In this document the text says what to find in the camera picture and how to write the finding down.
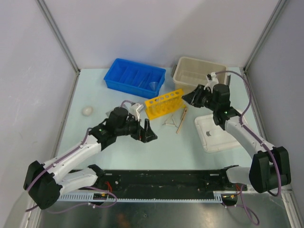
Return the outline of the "wooden test tube holder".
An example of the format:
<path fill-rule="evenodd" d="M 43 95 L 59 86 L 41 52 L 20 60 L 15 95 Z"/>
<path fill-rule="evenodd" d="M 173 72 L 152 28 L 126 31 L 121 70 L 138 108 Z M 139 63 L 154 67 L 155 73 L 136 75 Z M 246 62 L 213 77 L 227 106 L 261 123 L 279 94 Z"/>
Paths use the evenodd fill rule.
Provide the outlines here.
<path fill-rule="evenodd" d="M 184 119 L 185 119 L 185 116 L 186 116 L 187 112 L 188 112 L 188 108 L 185 107 L 184 110 L 183 110 L 181 119 L 180 119 L 180 124 L 178 126 L 177 131 L 176 131 L 176 134 L 178 134 L 180 132 L 181 128 L 182 128 L 182 125 L 183 125 L 183 122 L 184 122 Z"/>

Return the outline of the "clear glass funnel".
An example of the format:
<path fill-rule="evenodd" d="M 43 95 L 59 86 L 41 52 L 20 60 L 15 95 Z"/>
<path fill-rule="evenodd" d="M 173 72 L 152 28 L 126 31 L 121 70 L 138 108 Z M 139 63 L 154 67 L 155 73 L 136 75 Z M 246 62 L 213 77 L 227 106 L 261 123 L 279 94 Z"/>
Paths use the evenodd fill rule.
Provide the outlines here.
<path fill-rule="evenodd" d="M 150 83 L 149 83 L 149 88 L 150 88 L 152 91 L 156 92 L 156 91 L 159 90 L 159 83 L 158 83 L 158 82 L 150 82 Z"/>

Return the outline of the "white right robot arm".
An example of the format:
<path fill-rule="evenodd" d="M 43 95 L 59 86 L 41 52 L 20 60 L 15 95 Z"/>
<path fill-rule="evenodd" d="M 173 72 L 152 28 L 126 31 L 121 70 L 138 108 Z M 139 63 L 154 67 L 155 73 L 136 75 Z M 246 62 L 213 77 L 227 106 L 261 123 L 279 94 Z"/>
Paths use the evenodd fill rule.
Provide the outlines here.
<path fill-rule="evenodd" d="M 243 122 L 242 114 L 231 106 L 229 86 L 217 84 L 212 89 L 205 89 L 198 85 L 182 99 L 196 108 L 210 109 L 215 125 L 232 135 L 252 159 L 250 167 L 234 165 L 224 168 L 226 174 L 219 178 L 223 190 L 231 190 L 239 183 L 251 185 L 258 193 L 264 193 L 273 189 L 280 191 L 291 183 L 287 149 L 269 143 Z"/>

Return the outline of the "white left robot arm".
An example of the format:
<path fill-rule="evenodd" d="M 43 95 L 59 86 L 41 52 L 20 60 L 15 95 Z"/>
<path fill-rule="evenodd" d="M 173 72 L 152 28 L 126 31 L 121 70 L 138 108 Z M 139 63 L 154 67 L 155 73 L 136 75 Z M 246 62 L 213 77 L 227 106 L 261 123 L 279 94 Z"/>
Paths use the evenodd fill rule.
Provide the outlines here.
<path fill-rule="evenodd" d="M 105 172 L 96 164 L 83 170 L 72 170 L 91 156 L 116 142 L 119 136 L 130 136 L 142 143 L 158 137 L 150 126 L 149 119 L 141 126 L 139 120 L 123 107 L 116 107 L 95 127 L 88 128 L 79 145 L 49 161 L 32 162 L 27 170 L 24 190 L 40 209 L 50 208 L 61 195 L 80 188 L 101 189 L 105 184 Z"/>

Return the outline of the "beige plastic storage box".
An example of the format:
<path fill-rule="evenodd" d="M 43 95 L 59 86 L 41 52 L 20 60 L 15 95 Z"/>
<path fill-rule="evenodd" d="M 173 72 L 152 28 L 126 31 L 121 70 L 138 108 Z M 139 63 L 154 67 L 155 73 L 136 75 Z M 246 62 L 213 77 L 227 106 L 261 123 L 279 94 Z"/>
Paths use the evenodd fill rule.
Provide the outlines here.
<path fill-rule="evenodd" d="M 190 93 L 198 84 L 207 84 L 207 74 L 226 71 L 227 69 L 223 64 L 191 57 L 181 57 L 173 74 L 175 89 L 182 89 L 185 94 Z"/>

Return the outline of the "yellow test tube rack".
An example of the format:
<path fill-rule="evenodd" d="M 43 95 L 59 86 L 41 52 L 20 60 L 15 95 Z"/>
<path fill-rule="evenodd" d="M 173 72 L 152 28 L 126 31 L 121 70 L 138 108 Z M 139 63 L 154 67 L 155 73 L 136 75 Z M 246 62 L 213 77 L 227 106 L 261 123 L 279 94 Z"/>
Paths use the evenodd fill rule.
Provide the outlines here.
<path fill-rule="evenodd" d="M 158 97 L 146 100 L 145 112 L 149 120 L 154 120 L 161 116 L 174 113 L 180 108 L 184 108 L 185 104 L 182 99 L 184 91 L 182 89 L 174 90 Z"/>

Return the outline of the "clay pipe triangle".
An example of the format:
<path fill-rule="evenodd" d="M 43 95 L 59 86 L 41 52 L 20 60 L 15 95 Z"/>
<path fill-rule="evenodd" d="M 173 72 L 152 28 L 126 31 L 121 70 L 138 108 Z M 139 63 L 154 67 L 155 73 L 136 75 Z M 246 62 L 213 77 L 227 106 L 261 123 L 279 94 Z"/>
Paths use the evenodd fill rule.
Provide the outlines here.
<path fill-rule="evenodd" d="M 166 126 L 172 126 L 172 127 L 177 127 L 173 114 L 171 114 L 162 125 L 166 125 Z"/>

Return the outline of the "white plastic lid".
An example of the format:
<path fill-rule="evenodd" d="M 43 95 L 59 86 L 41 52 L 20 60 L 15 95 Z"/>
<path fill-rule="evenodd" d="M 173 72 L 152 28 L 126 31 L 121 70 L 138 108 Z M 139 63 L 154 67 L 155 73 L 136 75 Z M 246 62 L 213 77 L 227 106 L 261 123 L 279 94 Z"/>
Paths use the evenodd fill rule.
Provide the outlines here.
<path fill-rule="evenodd" d="M 231 134 L 214 124 L 212 114 L 196 117 L 194 124 L 202 147 L 207 153 L 234 149 L 241 146 Z"/>

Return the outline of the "blue plastic divided bin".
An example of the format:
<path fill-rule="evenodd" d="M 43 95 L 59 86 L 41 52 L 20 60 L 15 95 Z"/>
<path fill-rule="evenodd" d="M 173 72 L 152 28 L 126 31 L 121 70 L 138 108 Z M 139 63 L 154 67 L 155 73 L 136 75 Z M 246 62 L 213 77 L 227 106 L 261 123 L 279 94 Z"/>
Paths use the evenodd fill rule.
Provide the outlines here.
<path fill-rule="evenodd" d="M 151 82 L 159 83 L 159 90 L 156 92 L 149 88 L 149 84 L 145 89 L 139 87 L 149 72 L 152 73 Z M 106 73 L 104 81 L 110 89 L 151 99 L 159 95 L 165 74 L 164 68 L 117 58 Z"/>

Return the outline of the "white porcelain evaporating dish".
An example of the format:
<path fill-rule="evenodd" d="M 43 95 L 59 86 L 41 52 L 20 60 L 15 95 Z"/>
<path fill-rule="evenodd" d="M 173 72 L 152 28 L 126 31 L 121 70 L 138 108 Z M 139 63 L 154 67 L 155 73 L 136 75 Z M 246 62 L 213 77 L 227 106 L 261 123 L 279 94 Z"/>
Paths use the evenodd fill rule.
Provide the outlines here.
<path fill-rule="evenodd" d="M 84 116 L 90 116 L 93 113 L 93 107 L 92 106 L 86 106 L 82 109 L 82 115 Z"/>

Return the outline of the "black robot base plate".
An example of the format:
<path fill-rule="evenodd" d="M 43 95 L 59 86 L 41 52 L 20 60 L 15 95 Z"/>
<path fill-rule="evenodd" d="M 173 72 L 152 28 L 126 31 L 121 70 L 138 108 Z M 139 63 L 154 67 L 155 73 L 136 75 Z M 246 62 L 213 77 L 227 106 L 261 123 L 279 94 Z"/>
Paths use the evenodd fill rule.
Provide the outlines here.
<path fill-rule="evenodd" d="M 98 189 L 115 192 L 142 191 L 171 193 L 182 190 L 231 191 L 241 187 L 240 183 L 228 180 L 225 169 L 221 170 L 185 170 L 185 171 L 143 171 L 143 170 L 104 170 L 93 184 Z"/>

